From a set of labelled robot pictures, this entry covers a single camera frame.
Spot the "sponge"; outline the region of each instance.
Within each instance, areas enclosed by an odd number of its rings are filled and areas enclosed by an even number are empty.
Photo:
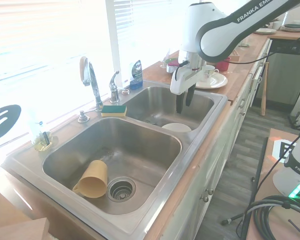
[[[101,111],[102,117],[124,117],[127,113],[127,106],[103,106]]]

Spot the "chrome faucet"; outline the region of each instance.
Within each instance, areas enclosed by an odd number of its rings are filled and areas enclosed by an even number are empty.
[[[93,94],[95,96],[95,109],[92,109],[88,112],[100,112],[103,107],[103,102],[101,101],[97,78],[91,62],[85,56],[81,57],[80,59],[80,77],[85,86],[89,86],[91,84]]]
[[[119,93],[118,93],[118,87],[115,83],[115,78],[116,76],[120,73],[120,71],[116,71],[112,78],[111,78],[111,81],[109,83],[109,88],[111,90],[111,98],[110,98],[110,102],[111,103],[118,103],[120,101],[120,98],[119,98]]]

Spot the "green light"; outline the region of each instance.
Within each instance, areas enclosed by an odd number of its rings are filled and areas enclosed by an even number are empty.
[[[300,192],[300,184],[290,193],[289,198],[295,198],[296,195]]]

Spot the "double sink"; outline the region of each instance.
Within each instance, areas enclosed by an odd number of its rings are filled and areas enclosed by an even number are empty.
[[[176,113],[169,86],[144,81],[120,95],[126,117],[70,119],[55,129],[53,147],[31,144],[11,154],[3,167],[21,176],[109,240],[143,239],[223,110],[227,97],[195,91],[192,103]],[[191,132],[162,128],[182,123]],[[108,167],[107,193],[87,198],[72,192],[89,163]]]

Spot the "soap bottle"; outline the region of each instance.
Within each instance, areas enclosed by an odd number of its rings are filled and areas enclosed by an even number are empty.
[[[138,60],[135,63],[129,65],[130,73],[130,89],[138,89],[143,85],[143,72],[141,61]]]
[[[42,121],[36,120],[34,111],[28,115],[28,126],[30,140],[35,150],[41,152],[51,147],[53,142],[51,131]]]

